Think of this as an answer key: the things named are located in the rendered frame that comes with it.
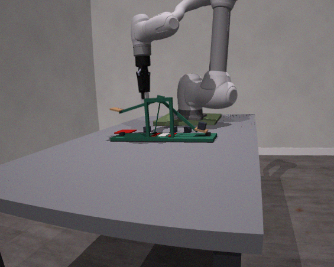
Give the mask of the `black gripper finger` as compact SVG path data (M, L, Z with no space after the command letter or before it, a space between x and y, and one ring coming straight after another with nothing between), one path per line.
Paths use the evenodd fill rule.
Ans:
M147 73L147 71L144 70L144 77L142 78L141 69L136 72L137 80L138 80L138 90L139 90L139 93L141 93L141 103L144 103L144 98L146 98L146 92L145 92L146 73ZM144 83L143 83L143 81L144 81Z
M148 73L148 70L147 70L147 78L145 79L145 92L146 92L146 98L149 98L149 92L150 92L150 72Z

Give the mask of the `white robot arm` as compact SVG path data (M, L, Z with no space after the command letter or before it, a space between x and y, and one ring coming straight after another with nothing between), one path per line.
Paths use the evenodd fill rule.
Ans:
M202 107L221 109L232 106L237 90L226 72L231 10L237 0L183 0L175 11L164 12L150 18L138 14L132 18L131 40L134 57L151 55L151 42L171 37L179 29L184 13L211 5L213 8L212 40L209 71L204 78L196 74L184 74L177 88L178 113L187 120L201 121Z

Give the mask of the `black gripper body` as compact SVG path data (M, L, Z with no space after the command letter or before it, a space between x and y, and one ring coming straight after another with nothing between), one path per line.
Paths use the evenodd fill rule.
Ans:
M144 77L144 70L148 70L150 66L150 56L136 56L135 66L138 67L138 71L141 69L142 76Z

